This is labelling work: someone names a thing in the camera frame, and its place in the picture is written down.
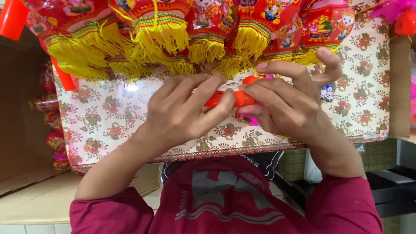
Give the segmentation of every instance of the floral patterned box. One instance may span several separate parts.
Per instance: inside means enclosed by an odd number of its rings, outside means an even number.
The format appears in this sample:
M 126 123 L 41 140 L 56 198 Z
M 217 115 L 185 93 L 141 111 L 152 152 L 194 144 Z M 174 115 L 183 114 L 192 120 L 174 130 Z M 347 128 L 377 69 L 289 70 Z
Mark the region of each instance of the floral patterned box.
M 353 0 L 356 10 L 374 4 L 371 0 Z M 334 84 L 334 101 L 322 108 L 333 125 L 352 143 L 379 141 L 389 131 L 389 41 L 381 18 L 357 16 L 354 30 L 338 49 L 344 74 Z M 210 72 L 212 65 L 200 67 Z M 309 67 L 312 75 L 321 65 Z M 252 72 L 237 75 L 221 88 L 238 89 L 242 79 Z M 107 83 L 79 80 L 78 92 L 65 92 L 57 80 L 62 125 L 71 165 L 86 172 L 110 151 L 130 137 L 147 117 L 147 102 L 172 74 L 158 67 L 152 77 L 128 84 L 123 76 Z M 227 118 L 200 139 L 170 149 L 152 163 L 221 157 L 303 148 L 295 139 L 283 139 L 259 126 L 248 126 Z

